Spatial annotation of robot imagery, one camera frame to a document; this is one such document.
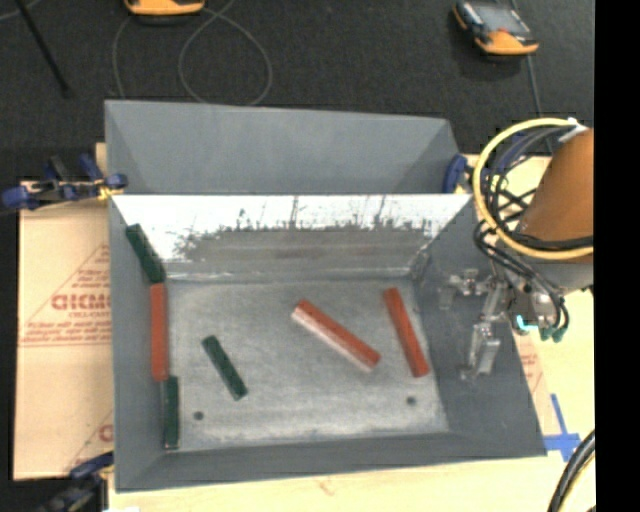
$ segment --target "gray bin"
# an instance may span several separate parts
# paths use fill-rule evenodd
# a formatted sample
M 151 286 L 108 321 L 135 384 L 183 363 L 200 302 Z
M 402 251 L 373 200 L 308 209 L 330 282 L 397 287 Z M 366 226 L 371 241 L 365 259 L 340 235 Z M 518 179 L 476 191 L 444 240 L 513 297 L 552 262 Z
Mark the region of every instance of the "gray bin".
M 489 271 L 468 196 L 441 195 L 447 121 L 109 101 L 111 300 L 118 490 L 544 454 L 508 326 L 493 375 L 458 377 L 483 298 L 438 287 Z M 167 269 L 180 447 L 163 447 L 151 378 L 149 282 L 125 237 L 140 223 Z M 397 287 L 431 372 L 409 372 L 381 292 Z M 290 314 L 306 298 L 378 350 L 365 373 Z M 224 388 L 215 335 L 249 394 Z

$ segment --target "white cable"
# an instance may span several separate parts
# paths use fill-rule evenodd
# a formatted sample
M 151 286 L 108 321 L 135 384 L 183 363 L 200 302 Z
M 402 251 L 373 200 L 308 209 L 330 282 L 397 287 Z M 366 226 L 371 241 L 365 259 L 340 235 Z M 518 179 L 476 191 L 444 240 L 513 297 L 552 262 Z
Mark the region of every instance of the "white cable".
M 31 2 L 30 4 L 26 5 L 27 9 L 31 9 L 32 7 L 35 7 L 36 5 L 38 5 L 40 2 L 42 2 L 42 0 L 33 0 L 33 2 Z M 16 16 L 20 16 L 20 10 L 16 9 L 15 11 L 10 11 L 7 12 L 5 14 L 0 14 L 0 21 L 4 21 L 4 20 L 8 20 L 11 18 L 15 18 Z
M 193 34 L 191 34 L 191 36 L 189 36 L 189 39 L 187 39 L 186 43 L 183 45 L 182 49 L 180 50 L 180 56 L 178 58 L 178 77 L 180 79 L 182 86 L 187 91 L 189 96 L 191 96 L 191 98 L 193 98 L 194 100 L 200 103 L 207 103 L 207 101 L 202 97 L 200 97 L 198 94 L 196 94 L 191 88 L 191 86 L 187 83 L 187 80 L 184 76 L 184 71 L 183 71 L 184 57 L 187 53 L 187 50 L 193 43 L 193 41 L 195 41 L 195 39 L 200 36 L 200 34 L 204 31 L 204 29 L 206 29 L 209 25 L 211 25 L 211 23 L 213 23 L 216 19 L 220 19 L 225 23 L 231 25 L 236 30 L 238 30 L 258 49 L 258 51 L 262 54 L 262 57 L 264 59 L 265 66 L 267 68 L 266 85 L 262 90 L 262 92 L 260 93 L 260 95 L 256 99 L 254 99 L 253 101 L 247 104 L 257 105 L 258 103 L 260 103 L 267 96 L 273 84 L 273 66 L 271 64 L 271 60 L 269 59 L 269 55 L 267 54 L 263 46 L 255 39 L 255 37 L 253 37 L 253 35 L 248 30 L 246 30 L 244 27 L 240 26 L 238 23 L 236 23 L 235 21 L 231 20 L 230 18 L 224 15 L 224 13 L 231 8 L 231 6 L 235 3 L 235 1 L 236 0 L 230 0 L 219 11 L 212 11 L 211 9 L 204 8 L 203 11 L 207 12 L 211 17 L 207 21 L 205 21 L 200 27 L 198 27 L 196 31 Z M 122 24 L 118 28 L 118 31 L 116 32 L 116 35 L 113 40 L 113 45 L 111 50 L 111 64 L 113 68 L 113 75 L 116 81 L 116 88 L 117 88 L 118 95 L 123 99 L 126 96 L 124 93 L 124 88 L 122 86 L 122 79 L 120 76 L 120 69 L 118 66 L 118 46 L 120 44 L 120 38 L 122 36 L 122 33 L 124 32 L 124 29 L 127 27 L 130 21 L 131 21 L 131 17 L 129 16 L 127 17 L 127 19 L 125 19 L 122 22 Z

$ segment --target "black device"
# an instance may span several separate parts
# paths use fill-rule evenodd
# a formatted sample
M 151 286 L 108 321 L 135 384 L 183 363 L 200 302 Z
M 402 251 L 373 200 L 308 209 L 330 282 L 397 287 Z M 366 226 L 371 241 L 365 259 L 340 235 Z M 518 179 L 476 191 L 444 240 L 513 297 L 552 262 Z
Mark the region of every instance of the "black device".
M 460 0 L 454 5 L 453 14 L 474 44 L 487 56 L 522 57 L 538 49 L 539 42 L 511 7 Z

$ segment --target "yellow cable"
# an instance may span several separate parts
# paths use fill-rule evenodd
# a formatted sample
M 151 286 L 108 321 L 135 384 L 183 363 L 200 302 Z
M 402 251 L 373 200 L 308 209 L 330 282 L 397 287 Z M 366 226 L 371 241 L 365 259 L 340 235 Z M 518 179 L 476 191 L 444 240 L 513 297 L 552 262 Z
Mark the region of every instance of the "yellow cable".
M 591 254 L 593 252 L 593 247 L 582 247 L 580 249 L 568 249 L 565 251 L 542 251 L 538 249 L 532 249 L 531 247 L 527 247 L 526 245 L 522 245 L 516 242 L 513 238 L 511 238 L 507 233 L 505 233 L 499 226 L 496 220 L 493 218 L 487 206 L 484 202 L 484 197 L 481 191 L 481 172 L 484 168 L 485 163 L 489 159 L 491 153 L 495 150 L 498 145 L 508 137 L 511 137 L 513 134 L 527 130 L 529 128 L 535 128 L 538 126 L 577 126 L 577 121 L 573 120 L 565 120 L 565 119 L 555 119 L 555 118 L 540 118 L 540 119 L 532 119 L 530 121 L 524 121 L 522 123 L 518 123 L 513 125 L 510 128 L 507 128 L 503 132 L 499 133 L 496 137 L 494 137 L 489 144 L 482 150 L 480 156 L 478 157 L 478 161 L 473 169 L 473 177 L 472 177 L 472 185 L 473 185 L 473 198 L 476 203 L 476 207 L 480 213 L 480 216 L 483 220 L 486 221 L 487 224 L 496 232 L 496 235 L 500 237 L 505 244 L 507 244 L 512 249 L 526 255 L 531 256 L 533 258 L 539 258 L 544 260 L 566 260 L 572 258 L 578 258 L 580 256 L 585 256 L 587 254 Z

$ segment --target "clamp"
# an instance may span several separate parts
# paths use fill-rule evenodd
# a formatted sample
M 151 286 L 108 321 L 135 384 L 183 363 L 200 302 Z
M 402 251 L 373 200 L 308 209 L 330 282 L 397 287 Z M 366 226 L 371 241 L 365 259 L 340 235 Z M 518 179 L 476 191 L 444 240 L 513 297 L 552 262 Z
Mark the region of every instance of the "clamp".
M 44 179 L 29 186 L 20 185 L 4 190 L 2 204 L 14 210 L 35 210 L 68 201 L 106 198 L 129 184 L 124 174 L 104 176 L 88 153 L 80 155 L 79 163 L 84 173 L 82 181 L 69 172 L 58 155 L 50 157 L 44 166 Z

